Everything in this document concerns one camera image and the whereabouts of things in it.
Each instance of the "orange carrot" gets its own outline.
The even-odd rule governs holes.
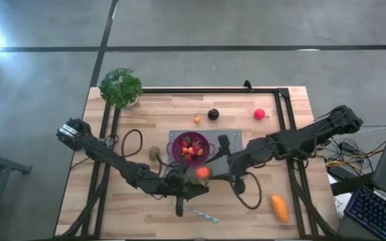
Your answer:
[[[273,194],[271,196],[271,205],[277,219],[283,223],[288,223],[290,219],[288,217],[287,205],[281,195]]]

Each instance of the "potted plant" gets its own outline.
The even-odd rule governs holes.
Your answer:
[[[105,75],[99,86],[101,96],[116,108],[133,106],[143,93],[141,81],[132,75],[133,70],[117,68]]]

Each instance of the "black cable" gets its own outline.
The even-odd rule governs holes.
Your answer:
[[[318,135],[320,134],[321,130],[324,128],[324,127],[327,127],[329,125],[331,125],[332,123],[336,122],[337,120],[339,120],[340,118],[342,118],[345,114],[346,114],[347,110],[344,111],[339,117],[335,118],[334,120],[332,120],[331,122],[323,125],[322,127],[320,127],[316,132],[315,132],[315,137],[314,137],[314,154],[312,155],[312,157],[315,157],[316,156],[316,152],[317,152],[317,142],[318,142]]]
[[[374,151],[376,151],[377,149],[379,149],[379,147],[382,147],[385,143],[386,143],[386,141],[384,141],[382,144],[380,144],[378,147],[376,147],[376,148],[373,149],[372,151],[369,151],[369,152],[365,153],[365,155],[368,156],[369,154],[371,154],[371,153],[373,153]],[[326,148],[326,147],[324,147],[323,149],[325,149],[325,150],[327,150],[327,151],[331,151],[331,152],[333,152],[333,153],[337,153],[336,151],[333,151],[332,149],[329,149],[329,148]],[[354,155],[347,155],[347,154],[344,154],[344,155],[347,156],[347,157],[354,157],[354,158],[355,158]]]
[[[156,157],[157,161],[159,161],[160,164],[164,165],[165,167],[171,167],[174,163],[179,162],[179,161],[174,161],[174,162],[171,163],[171,164],[166,164],[166,163],[164,163],[164,162],[162,161],[162,159],[160,158],[160,155],[156,155],[155,157]]]
[[[109,135],[108,137],[105,138],[104,143],[107,143],[107,139],[108,139],[108,138],[111,138],[111,137],[117,138],[117,139],[115,139],[115,140],[113,141],[112,146],[114,146],[117,142],[119,142],[120,137],[119,137],[118,135]],[[75,163],[75,164],[70,168],[70,171],[72,171],[72,170],[74,169],[74,167],[76,167],[77,165],[80,165],[81,163],[84,163],[85,161],[87,161],[87,160],[89,160],[89,159],[90,159],[90,157],[87,157],[86,159],[83,159],[83,160],[81,160],[81,161]]]
[[[308,158],[314,158],[314,157],[316,157],[316,155],[315,155],[315,156],[312,156],[311,154],[309,154],[309,153],[307,153],[307,152],[305,152],[305,151],[303,151],[303,150],[301,150],[301,149],[299,149],[299,148],[297,148],[297,147],[294,147],[294,146],[292,146],[292,145],[286,144],[286,143],[282,143],[282,142],[279,142],[279,141],[274,141],[274,142],[272,142],[272,145],[273,145],[273,144],[285,145],[285,146],[290,147],[291,149],[293,149],[293,150],[295,150],[295,151],[301,152],[305,157],[308,157]]]
[[[125,141],[126,141],[126,138],[133,132],[137,132],[139,134],[139,148],[138,150],[136,150],[134,153],[132,154],[129,154],[129,155],[125,155]],[[138,154],[138,152],[141,151],[142,149],[142,144],[143,144],[143,137],[142,137],[142,133],[141,131],[139,131],[138,129],[131,129],[130,131],[128,131],[126,133],[126,135],[123,137],[123,140],[121,140],[121,155],[123,157],[131,157],[133,155],[136,155]]]
[[[306,160],[296,159],[296,163],[297,163],[298,165],[300,165],[300,162],[301,162],[301,161],[306,161],[306,165],[305,165],[305,169],[306,169],[306,168],[309,166],[309,160],[308,160],[308,159],[306,159]],[[295,170],[299,171],[299,169],[296,168],[295,165],[293,165],[293,168],[294,168]]]
[[[152,197],[154,197],[154,199],[156,199],[157,201],[159,201],[160,199],[164,198],[164,196],[160,196],[159,198],[155,197],[154,194],[150,194]]]
[[[85,161],[87,161],[87,160],[89,160],[89,159],[90,159],[90,157],[87,157],[86,159],[83,159],[82,161],[79,161],[79,162],[75,163],[75,164],[70,168],[70,171],[71,171],[74,167],[76,167],[77,165],[80,165],[81,163],[84,163]]]
[[[254,174],[252,174],[252,173],[250,173],[250,172],[248,172],[248,171],[246,171],[245,173],[246,174],[249,174],[249,175],[251,175],[253,178],[254,178],[254,180],[255,180],[255,182],[257,183],[257,187],[259,188],[259,201],[257,202],[257,204],[255,205],[255,206],[253,206],[253,207],[251,207],[250,205],[248,205],[245,201],[244,201],[244,199],[242,199],[241,198],[241,196],[240,196],[240,194],[236,191],[236,189],[235,189],[235,185],[233,184],[234,183],[234,181],[233,181],[233,176],[232,176],[232,166],[233,166],[233,163],[234,163],[234,161],[231,163],[231,165],[230,165],[230,167],[229,167],[229,185],[231,186],[231,188],[232,188],[232,190],[233,190],[233,193],[234,193],[234,195],[235,195],[235,197],[246,207],[246,208],[248,208],[248,209],[250,209],[250,210],[256,210],[260,205],[261,205],[261,201],[262,201],[262,199],[263,199],[263,196],[261,195],[261,185],[260,185],[260,183],[259,183],[259,180],[257,179],[257,177],[254,175]]]
[[[366,155],[366,153],[357,145],[357,142],[352,140],[352,139],[345,139],[345,140],[351,141],[355,145],[355,148],[357,148],[357,153],[359,155],[365,155],[365,159],[369,163],[370,169],[372,170],[372,172],[374,172],[375,170],[373,169],[372,161],[370,160],[370,157],[368,155]],[[363,170],[363,163],[360,161],[360,164],[361,164],[361,171],[362,171]]]
[[[266,166],[266,163],[263,163],[262,165],[256,165],[256,166],[253,166],[253,168],[258,169],[258,168],[262,168],[262,167],[264,167],[264,166]]]

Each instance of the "purple bowl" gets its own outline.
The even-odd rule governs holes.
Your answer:
[[[181,135],[177,136],[177,138],[175,138],[173,143],[168,143],[166,145],[166,152],[168,152],[168,155],[172,155],[175,161],[179,161],[179,162],[185,161],[181,155],[182,154],[181,141],[185,137],[189,137],[192,142],[200,141],[202,149],[204,150],[204,153],[199,157],[196,156],[196,158],[193,158],[193,160],[188,163],[189,165],[192,165],[192,166],[202,165],[206,161],[209,155],[214,154],[215,146],[213,144],[210,144],[208,140],[206,140],[206,138],[200,133],[190,131],[190,132],[182,133]]]

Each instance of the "orange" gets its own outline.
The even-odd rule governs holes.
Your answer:
[[[209,171],[209,168],[207,167],[199,167],[196,170],[196,177],[198,179],[207,179],[209,178],[209,176],[210,176],[210,171]]]
[[[194,122],[195,122],[196,124],[199,124],[199,123],[200,123],[200,117],[199,117],[199,116],[195,116],[195,117],[194,117]]]

